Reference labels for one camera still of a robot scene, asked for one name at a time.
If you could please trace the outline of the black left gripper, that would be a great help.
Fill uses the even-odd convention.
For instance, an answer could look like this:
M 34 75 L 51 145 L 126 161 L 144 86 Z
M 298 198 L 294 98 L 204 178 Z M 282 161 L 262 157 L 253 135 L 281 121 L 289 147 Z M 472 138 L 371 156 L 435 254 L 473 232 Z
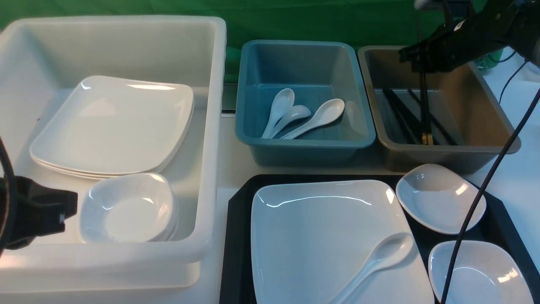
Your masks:
M 15 176 L 17 206 L 15 223 L 1 250 L 19 250 L 37 237 L 66 231 L 66 219 L 77 214 L 78 193 L 48 188 L 23 176 Z

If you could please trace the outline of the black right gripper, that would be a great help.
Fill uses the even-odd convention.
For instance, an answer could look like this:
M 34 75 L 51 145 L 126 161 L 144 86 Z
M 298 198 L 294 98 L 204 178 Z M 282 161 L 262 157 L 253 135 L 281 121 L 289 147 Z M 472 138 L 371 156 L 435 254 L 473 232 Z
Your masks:
M 476 58 L 477 39 L 475 30 L 442 27 L 425 40 L 401 48 L 399 61 L 410 63 L 413 72 L 450 72 Z

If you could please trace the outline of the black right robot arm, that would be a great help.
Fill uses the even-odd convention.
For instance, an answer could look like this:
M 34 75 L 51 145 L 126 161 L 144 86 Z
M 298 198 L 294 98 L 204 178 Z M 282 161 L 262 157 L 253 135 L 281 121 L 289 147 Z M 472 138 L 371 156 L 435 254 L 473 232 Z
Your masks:
M 413 72 L 446 73 L 505 47 L 540 63 L 538 0 L 488 0 L 480 11 L 471 0 L 417 0 L 417 10 L 444 12 L 444 23 L 428 38 L 401 48 L 401 63 Z

